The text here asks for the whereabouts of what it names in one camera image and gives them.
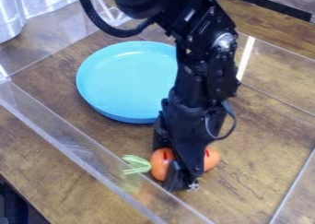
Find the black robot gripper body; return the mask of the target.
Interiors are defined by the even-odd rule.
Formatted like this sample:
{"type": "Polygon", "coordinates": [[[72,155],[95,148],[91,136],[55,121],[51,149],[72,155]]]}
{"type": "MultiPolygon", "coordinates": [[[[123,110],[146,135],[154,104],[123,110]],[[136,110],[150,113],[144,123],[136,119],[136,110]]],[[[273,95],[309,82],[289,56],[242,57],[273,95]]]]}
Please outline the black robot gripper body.
{"type": "Polygon", "coordinates": [[[168,133],[175,160],[194,177],[204,173],[204,150],[215,140],[228,137],[219,135],[228,116],[228,102],[216,105],[188,107],[174,99],[163,99],[155,128],[168,133]]]}

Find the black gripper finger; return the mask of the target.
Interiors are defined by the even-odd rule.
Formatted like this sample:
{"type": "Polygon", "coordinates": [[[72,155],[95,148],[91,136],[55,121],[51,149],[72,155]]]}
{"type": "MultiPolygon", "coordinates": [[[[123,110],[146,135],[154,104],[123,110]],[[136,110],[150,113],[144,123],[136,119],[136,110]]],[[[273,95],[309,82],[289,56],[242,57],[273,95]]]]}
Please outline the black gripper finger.
{"type": "Polygon", "coordinates": [[[164,147],[171,147],[168,133],[163,128],[155,128],[152,137],[152,150],[158,150],[164,147]]]}
{"type": "Polygon", "coordinates": [[[168,192],[182,190],[195,191],[198,186],[198,178],[190,175],[187,169],[176,160],[172,160],[168,165],[166,179],[163,181],[164,189],[168,192]]]}

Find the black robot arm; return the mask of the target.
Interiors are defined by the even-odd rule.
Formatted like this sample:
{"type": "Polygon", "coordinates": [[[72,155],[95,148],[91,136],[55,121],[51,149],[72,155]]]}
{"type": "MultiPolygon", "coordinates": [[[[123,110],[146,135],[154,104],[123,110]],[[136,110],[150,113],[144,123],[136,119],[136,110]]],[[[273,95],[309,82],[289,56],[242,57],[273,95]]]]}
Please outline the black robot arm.
{"type": "Polygon", "coordinates": [[[228,98],[240,81],[234,56],[235,23],[215,0],[115,0],[131,18],[155,22],[175,38],[178,75],[154,126],[152,148],[175,154],[166,169],[168,191],[194,190],[206,171],[206,147],[235,113],[228,98]]]}

